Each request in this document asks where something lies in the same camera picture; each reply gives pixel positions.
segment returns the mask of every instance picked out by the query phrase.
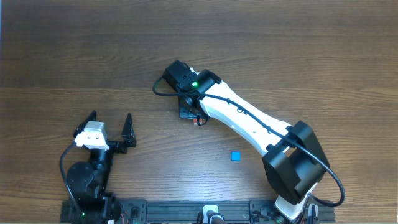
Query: wood grain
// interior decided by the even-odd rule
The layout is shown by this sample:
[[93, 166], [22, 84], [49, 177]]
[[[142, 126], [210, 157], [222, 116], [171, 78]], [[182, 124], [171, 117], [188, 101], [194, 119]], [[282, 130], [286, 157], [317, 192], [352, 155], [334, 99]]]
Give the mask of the wood grain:
[[[339, 222], [397, 221], [397, 1], [2, 3], [0, 222], [59, 221], [58, 160], [91, 110], [113, 139], [133, 115], [137, 147], [115, 157], [109, 181], [120, 198], [275, 198], [243, 138], [215, 120], [193, 126], [177, 99], [151, 92], [175, 59], [310, 124], [346, 188]], [[87, 156], [73, 150], [65, 166]], [[339, 192], [325, 177], [315, 193]]]

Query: white arm segment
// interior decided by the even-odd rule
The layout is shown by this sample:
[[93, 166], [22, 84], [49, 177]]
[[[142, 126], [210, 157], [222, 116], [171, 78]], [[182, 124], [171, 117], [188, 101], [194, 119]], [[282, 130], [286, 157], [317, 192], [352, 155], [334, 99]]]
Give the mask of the white arm segment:
[[[254, 116], [259, 118], [272, 129], [281, 134], [287, 134], [286, 127], [290, 126], [290, 124], [279, 121], [261, 112], [235, 94], [225, 82], [214, 84], [205, 93], [229, 98], [246, 108]], [[244, 139], [250, 142], [250, 144], [252, 144], [261, 154], [261, 156], [264, 156], [267, 153], [266, 147], [269, 144], [275, 146], [280, 141], [280, 137], [276, 136], [275, 134], [268, 133], [268, 131], [257, 121], [255, 121], [249, 115], [244, 114], [242, 111], [238, 111], [238, 108], [234, 105], [229, 105], [225, 101], [210, 97], [204, 97], [204, 99], [200, 101], [200, 105], [209, 117], [215, 118], [228, 125]]]

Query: blue cube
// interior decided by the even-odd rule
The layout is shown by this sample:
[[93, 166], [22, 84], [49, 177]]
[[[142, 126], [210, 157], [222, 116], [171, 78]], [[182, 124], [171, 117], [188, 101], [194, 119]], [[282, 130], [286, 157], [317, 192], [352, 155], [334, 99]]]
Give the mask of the blue cube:
[[240, 161], [241, 160], [241, 152], [231, 152], [231, 161]]

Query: tabletop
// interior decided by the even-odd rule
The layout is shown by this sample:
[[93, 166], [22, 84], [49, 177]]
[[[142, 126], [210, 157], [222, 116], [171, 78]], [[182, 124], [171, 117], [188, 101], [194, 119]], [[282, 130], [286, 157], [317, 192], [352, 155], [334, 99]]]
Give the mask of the tabletop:
[[[275, 199], [248, 142], [153, 94], [176, 59], [315, 130], [346, 189], [337, 221], [397, 221], [398, 1], [3, 0], [1, 28], [0, 222], [59, 221], [58, 161], [92, 110], [110, 139], [132, 114], [137, 147], [108, 185], [119, 198]], [[73, 149], [65, 168], [87, 158]], [[339, 198], [327, 175], [314, 194]]]

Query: black mounting base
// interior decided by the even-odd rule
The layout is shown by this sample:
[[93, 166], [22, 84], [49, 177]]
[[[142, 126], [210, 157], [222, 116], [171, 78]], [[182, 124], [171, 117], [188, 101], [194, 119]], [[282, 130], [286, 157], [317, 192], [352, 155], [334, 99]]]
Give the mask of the black mounting base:
[[[275, 220], [265, 220], [253, 214], [260, 211], [262, 215], [272, 215], [276, 212], [273, 200], [251, 200], [251, 201], [225, 201], [225, 202], [147, 202], [143, 199], [120, 200], [124, 223], [146, 224], [146, 223], [196, 223], [197, 216], [203, 210], [204, 205], [217, 205], [219, 212], [225, 217], [227, 223], [251, 223], [269, 224], [277, 223]], [[322, 223], [335, 222], [335, 210], [333, 207], [319, 205], [318, 220]], [[60, 223], [70, 223], [69, 203], [62, 204]], [[122, 218], [115, 223], [123, 224]]]

